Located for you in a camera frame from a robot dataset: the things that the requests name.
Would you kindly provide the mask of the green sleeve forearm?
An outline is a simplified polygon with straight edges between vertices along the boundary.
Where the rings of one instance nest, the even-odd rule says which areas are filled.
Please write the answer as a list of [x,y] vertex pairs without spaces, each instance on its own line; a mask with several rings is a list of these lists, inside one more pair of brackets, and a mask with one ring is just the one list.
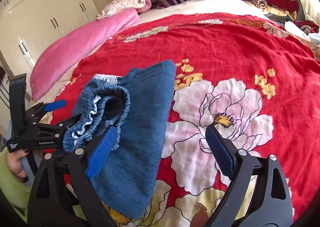
[[15,212],[27,223],[31,187],[20,182],[8,169],[7,147],[1,151],[1,190]]

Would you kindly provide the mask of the person's left hand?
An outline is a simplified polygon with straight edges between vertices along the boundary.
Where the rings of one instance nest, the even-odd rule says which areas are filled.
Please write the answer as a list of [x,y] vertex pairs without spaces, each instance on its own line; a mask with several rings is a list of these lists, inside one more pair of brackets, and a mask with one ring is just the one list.
[[22,183],[24,182],[27,175],[23,169],[21,160],[28,154],[29,153],[26,152],[26,150],[20,149],[12,153],[7,153],[6,156],[8,169]]

